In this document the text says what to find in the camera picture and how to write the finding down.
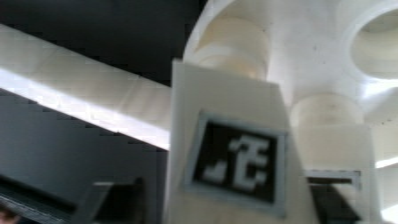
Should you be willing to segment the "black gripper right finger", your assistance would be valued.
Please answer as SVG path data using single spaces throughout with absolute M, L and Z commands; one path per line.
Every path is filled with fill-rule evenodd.
M 319 224 L 357 224 L 360 216 L 334 186 L 311 184 L 309 188 Z

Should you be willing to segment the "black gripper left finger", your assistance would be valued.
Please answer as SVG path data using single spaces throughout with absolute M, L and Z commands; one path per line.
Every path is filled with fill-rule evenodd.
M 96 182 L 67 224 L 145 224 L 145 184 Z

